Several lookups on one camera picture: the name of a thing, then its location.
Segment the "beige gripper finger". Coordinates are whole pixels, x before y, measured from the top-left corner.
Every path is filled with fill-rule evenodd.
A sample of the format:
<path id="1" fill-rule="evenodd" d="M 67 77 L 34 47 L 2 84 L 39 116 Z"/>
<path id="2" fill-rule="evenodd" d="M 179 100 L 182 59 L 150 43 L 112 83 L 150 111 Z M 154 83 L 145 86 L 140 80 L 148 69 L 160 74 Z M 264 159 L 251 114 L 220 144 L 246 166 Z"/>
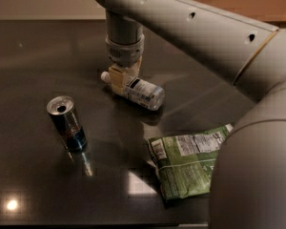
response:
<path id="1" fill-rule="evenodd" d="M 139 59 L 130 67 L 131 76 L 134 76 L 134 77 L 139 76 L 141 63 L 142 63 L 142 57 L 139 57 Z"/>
<path id="2" fill-rule="evenodd" d="M 130 69 L 113 64 L 109 67 L 109 75 L 112 90 L 118 95 L 123 95 L 130 76 Z"/>

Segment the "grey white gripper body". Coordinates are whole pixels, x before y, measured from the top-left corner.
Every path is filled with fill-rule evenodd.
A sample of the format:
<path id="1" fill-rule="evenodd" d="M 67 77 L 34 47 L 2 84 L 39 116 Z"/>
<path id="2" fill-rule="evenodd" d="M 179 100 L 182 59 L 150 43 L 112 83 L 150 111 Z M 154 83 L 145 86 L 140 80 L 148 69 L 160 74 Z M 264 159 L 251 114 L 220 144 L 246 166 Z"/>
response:
<path id="1" fill-rule="evenodd" d="M 142 56 L 144 42 L 144 35 L 137 42 L 128 45 L 115 43 L 109 37 L 106 37 L 107 55 L 113 63 L 121 67 L 131 67 Z"/>

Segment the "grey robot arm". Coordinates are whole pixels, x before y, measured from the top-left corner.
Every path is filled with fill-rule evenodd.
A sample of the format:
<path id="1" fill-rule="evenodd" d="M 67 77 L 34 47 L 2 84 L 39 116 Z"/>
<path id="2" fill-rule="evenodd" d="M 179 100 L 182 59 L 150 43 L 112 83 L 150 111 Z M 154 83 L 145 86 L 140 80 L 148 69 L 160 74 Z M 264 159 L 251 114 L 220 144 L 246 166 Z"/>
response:
<path id="1" fill-rule="evenodd" d="M 286 31 L 193 0 L 95 0 L 255 101 L 215 163 L 210 229 L 286 229 Z"/>

